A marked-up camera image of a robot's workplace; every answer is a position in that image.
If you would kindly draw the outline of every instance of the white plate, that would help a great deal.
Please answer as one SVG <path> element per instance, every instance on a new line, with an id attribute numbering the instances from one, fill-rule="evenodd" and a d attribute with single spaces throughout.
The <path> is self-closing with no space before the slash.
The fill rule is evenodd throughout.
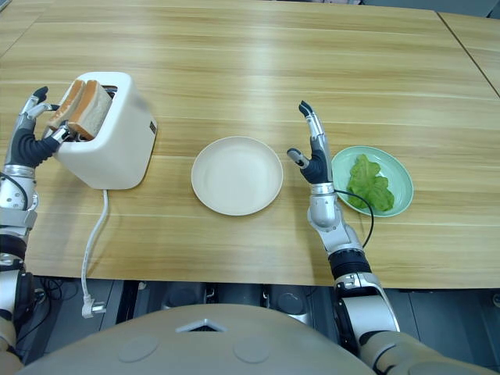
<path id="1" fill-rule="evenodd" d="M 268 206 L 283 183 L 280 159 L 250 137 L 227 137 L 206 146 L 191 169 L 200 201 L 224 215 L 242 216 Z"/>

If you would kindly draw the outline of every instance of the lettuce leaf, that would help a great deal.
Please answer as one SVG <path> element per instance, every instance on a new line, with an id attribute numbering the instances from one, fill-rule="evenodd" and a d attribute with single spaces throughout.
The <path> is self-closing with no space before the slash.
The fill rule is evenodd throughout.
<path id="1" fill-rule="evenodd" d="M 356 164 L 351 169 L 351 180 L 347 190 L 365 198 L 372 208 L 378 211 L 388 211 L 394 206 L 394 195 L 389 191 L 389 180 L 386 177 L 377 176 L 380 166 L 376 162 L 368 160 L 366 155 L 361 154 Z M 367 205 L 357 197 L 349 197 L 348 202 L 358 209 L 365 209 Z"/>

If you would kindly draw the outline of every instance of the table surface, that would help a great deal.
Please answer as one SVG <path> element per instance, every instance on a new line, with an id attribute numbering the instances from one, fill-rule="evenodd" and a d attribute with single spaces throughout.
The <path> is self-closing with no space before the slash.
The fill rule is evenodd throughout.
<path id="1" fill-rule="evenodd" d="M 440 15 L 500 96 L 500 20 Z"/>
<path id="2" fill-rule="evenodd" d="M 0 58 L 2 154 L 34 88 L 47 84 L 56 102 L 87 71 L 129 73 L 158 121 L 143 182 L 110 192 L 90 277 L 331 284 L 321 241 L 305 218 L 309 186 L 285 155 L 291 146 L 308 148 L 297 110 L 305 99 L 323 120 L 333 153 L 374 146 L 411 173 L 412 205 L 376 219 L 366 250 L 385 287 L 500 286 L 500 99 L 436 13 L 295 2 L 138 3 L 56 1 Z M 277 199 L 251 216 L 217 214 L 191 188 L 195 156 L 231 135 L 266 142 L 284 168 Z M 37 169 L 37 181 L 41 204 L 28 268 L 79 277 L 102 193 L 54 159 Z M 369 218 L 345 207 L 345 219 L 363 239 Z"/>

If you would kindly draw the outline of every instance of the white cable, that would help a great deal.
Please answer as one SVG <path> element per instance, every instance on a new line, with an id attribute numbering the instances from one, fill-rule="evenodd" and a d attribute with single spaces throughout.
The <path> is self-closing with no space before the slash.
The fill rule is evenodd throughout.
<path id="1" fill-rule="evenodd" d="M 94 240 L 97 233 L 100 231 L 102 223 L 106 216 L 108 215 L 108 191 L 102 191 L 102 197 L 104 198 L 104 205 L 102 207 L 101 216 L 99 220 L 92 229 L 91 235 L 88 238 L 87 246 L 85 247 L 84 261 L 81 264 L 81 289 L 84 292 L 84 306 L 81 309 L 81 315 L 83 318 L 92 318 L 94 314 L 92 313 L 92 306 L 94 305 L 94 299 L 92 299 L 90 293 L 87 289 L 87 268 L 88 260 L 92 253 L 92 248 L 94 247 Z"/>

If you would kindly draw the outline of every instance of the bread slice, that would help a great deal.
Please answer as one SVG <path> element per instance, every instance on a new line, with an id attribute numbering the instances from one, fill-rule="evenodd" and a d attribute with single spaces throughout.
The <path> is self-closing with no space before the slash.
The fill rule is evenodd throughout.
<path id="1" fill-rule="evenodd" d="M 85 89 L 85 82 L 75 80 L 70 86 L 70 92 L 59 109 L 54 112 L 47 121 L 47 126 L 52 130 L 57 130 L 64 120 L 68 120 L 80 103 L 81 96 Z"/>
<path id="2" fill-rule="evenodd" d="M 111 98 L 105 89 L 96 80 L 89 80 L 68 125 L 90 141 L 97 136 L 110 106 Z"/>

